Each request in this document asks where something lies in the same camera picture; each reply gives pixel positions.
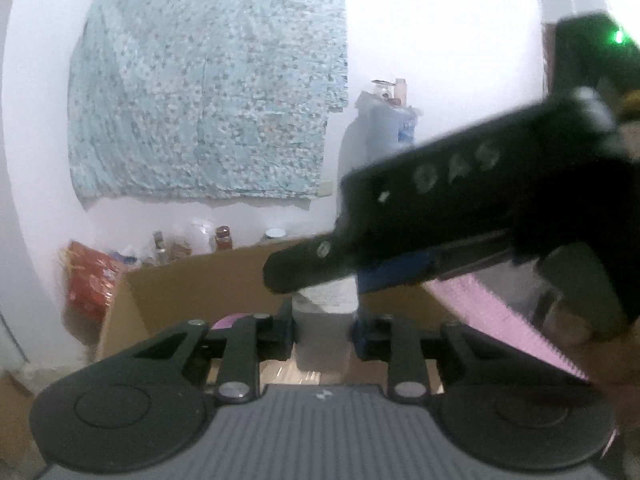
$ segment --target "red package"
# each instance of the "red package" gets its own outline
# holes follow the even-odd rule
[[[107,254],[71,241],[67,249],[70,266],[68,300],[74,308],[102,321],[111,306],[116,282],[125,267]]]

